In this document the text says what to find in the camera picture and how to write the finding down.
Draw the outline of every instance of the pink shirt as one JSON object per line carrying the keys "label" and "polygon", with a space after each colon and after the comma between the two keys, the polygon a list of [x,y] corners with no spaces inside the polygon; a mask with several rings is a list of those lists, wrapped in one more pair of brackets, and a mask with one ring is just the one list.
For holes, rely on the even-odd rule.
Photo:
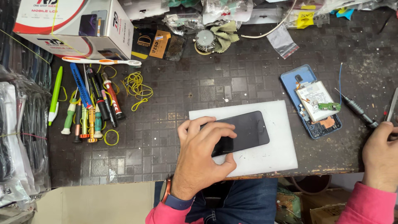
{"label": "pink shirt", "polygon": [[[396,193],[377,190],[357,182],[337,224],[391,224]],[[184,224],[191,208],[176,210],[163,203],[153,208],[146,224]],[[203,224],[203,218],[191,224]]]}

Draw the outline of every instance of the dark tiled table surface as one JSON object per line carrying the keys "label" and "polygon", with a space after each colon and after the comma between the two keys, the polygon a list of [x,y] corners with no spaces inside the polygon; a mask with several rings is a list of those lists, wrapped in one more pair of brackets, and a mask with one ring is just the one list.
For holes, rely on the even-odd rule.
{"label": "dark tiled table surface", "polygon": [[[119,122],[119,143],[107,146],[97,143],[73,144],[73,135],[61,135],[67,102],[60,102],[59,114],[49,128],[49,155],[53,187],[98,185],[142,181],[159,181],[173,173],[179,153],[177,127],[188,119],[190,110],[285,100],[298,169],[280,171],[268,176],[294,176],[358,172],[361,146],[369,134],[365,125],[343,107],[340,117],[343,127],[318,140],[312,140],[294,112],[280,74],[308,64],[322,80],[334,98],[341,74],[342,91],[354,98],[366,113],[378,121],[384,107],[398,87],[398,22],[391,18],[384,31],[377,35],[390,12],[355,12],[352,20],[331,16],[330,24],[322,28],[289,30],[300,47],[282,59],[267,38],[241,39],[223,54],[199,55],[188,36],[187,46],[179,62],[149,57],[142,68],[114,66],[118,74],[112,79],[120,87],[119,103],[127,118]],[[246,25],[239,34],[256,35],[270,30],[272,25]],[[62,85],[70,94],[75,88],[69,64],[60,59],[53,63],[53,74],[64,66]],[[126,97],[119,80],[141,71],[144,83],[154,90],[148,102],[136,112],[131,106],[134,97]],[[107,140],[114,142],[110,132]]]}

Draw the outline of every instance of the orange and white toothbrush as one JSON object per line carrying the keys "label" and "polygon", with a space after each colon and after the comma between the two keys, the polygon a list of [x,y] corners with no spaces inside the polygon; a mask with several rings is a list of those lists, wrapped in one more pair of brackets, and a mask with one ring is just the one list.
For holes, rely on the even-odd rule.
{"label": "orange and white toothbrush", "polygon": [[62,57],[62,60],[72,63],[80,63],[80,64],[101,64],[101,65],[116,65],[116,64],[127,64],[130,66],[141,66],[140,61],[129,60],[129,61],[121,61],[121,60],[110,60],[110,59],[101,59],[101,60],[91,60],[87,58],[78,58],[78,57]]}

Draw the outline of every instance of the watch strap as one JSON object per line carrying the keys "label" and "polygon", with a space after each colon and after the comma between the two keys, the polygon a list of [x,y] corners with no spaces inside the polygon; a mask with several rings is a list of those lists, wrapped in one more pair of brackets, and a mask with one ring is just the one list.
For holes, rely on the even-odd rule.
{"label": "watch strap", "polygon": [[191,200],[181,200],[173,195],[168,195],[164,204],[177,210],[185,210],[192,206],[194,200],[195,196]]}

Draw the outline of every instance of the jeans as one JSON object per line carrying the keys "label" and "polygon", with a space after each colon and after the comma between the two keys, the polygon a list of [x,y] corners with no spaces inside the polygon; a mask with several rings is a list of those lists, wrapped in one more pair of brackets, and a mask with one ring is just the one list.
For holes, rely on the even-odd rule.
{"label": "jeans", "polygon": [[277,178],[234,181],[223,207],[213,209],[206,208],[199,191],[185,222],[203,218],[205,224],[274,224],[277,184]]}

